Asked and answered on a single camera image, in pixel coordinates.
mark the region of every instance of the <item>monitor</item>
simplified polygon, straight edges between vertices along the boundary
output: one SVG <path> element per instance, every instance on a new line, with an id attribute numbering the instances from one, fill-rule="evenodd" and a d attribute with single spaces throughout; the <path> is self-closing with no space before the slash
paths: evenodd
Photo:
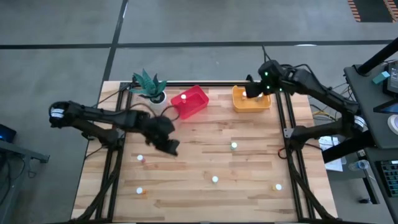
<path id="1" fill-rule="evenodd" d="M 388 101 L 387 103 L 373 108 L 373 112 L 398 114 L 398 99 Z"/>

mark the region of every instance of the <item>white marker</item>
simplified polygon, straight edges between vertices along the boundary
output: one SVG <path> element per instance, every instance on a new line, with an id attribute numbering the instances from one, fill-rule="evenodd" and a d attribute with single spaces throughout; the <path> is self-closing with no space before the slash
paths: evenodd
<path id="1" fill-rule="evenodd" d="M 238 144 L 236 142 L 231 143 L 231 150 L 234 151 L 238 147 Z"/>
<path id="2" fill-rule="evenodd" d="M 211 180 L 213 181 L 214 184 L 217 184 L 217 182 L 218 182 L 218 177 L 214 176 L 213 178 L 211 178 Z"/>
<path id="3" fill-rule="evenodd" d="M 187 96 L 185 94 L 181 95 L 181 99 L 182 99 L 182 103 L 186 103 L 187 102 Z"/>
<path id="4" fill-rule="evenodd" d="M 137 194 L 144 194 L 146 191 L 142 189 L 142 187 L 137 188 Z"/>
<path id="5" fill-rule="evenodd" d="M 272 186 L 273 190 L 282 190 L 282 186 L 280 184 L 275 184 L 274 186 Z"/>
<path id="6" fill-rule="evenodd" d="M 140 162 L 142 162 L 142 163 L 145 162 L 145 159 L 144 159 L 144 156 L 143 156 L 143 155 L 138 155 L 138 156 L 137 156 L 137 159 L 138 159 L 138 161 L 140 161 Z"/>

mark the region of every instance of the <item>white dot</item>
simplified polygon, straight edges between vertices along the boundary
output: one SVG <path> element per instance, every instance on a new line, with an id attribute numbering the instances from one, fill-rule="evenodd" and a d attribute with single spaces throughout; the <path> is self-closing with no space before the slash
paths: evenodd
<path id="1" fill-rule="evenodd" d="M 137 188 L 137 194 L 142 194 L 143 190 L 142 187 Z"/>

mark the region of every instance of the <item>white paper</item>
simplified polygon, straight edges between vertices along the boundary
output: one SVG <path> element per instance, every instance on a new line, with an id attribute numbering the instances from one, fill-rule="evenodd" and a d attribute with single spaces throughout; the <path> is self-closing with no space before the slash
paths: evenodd
<path id="1" fill-rule="evenodd" d="M 333 137 L 333 142 L 331 141 L 331 136 L 323 136 L 319 139 L 319 145 L 322 151 L 327 150 L 330 147 L 337 146 L 339 144 L 338 138 Z M 335 161 L 328 162 L 325 164 L 327 170 L 333 171 L 343 171 L 343 165 L 341 165 L 341 159 L 336 159 Z"/>

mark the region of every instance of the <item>blue object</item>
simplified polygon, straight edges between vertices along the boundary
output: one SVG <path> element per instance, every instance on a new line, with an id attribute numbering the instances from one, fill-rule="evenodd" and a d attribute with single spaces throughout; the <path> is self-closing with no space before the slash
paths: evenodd
<path id="1" fill-rule="evenodd" d="M 388 72 L 382 72 L 378 74 L 376 77 L 373 78 L 373 83 L 378 85 L 382 83 L 386 78 L 390 77 L 390 74 Z"/>

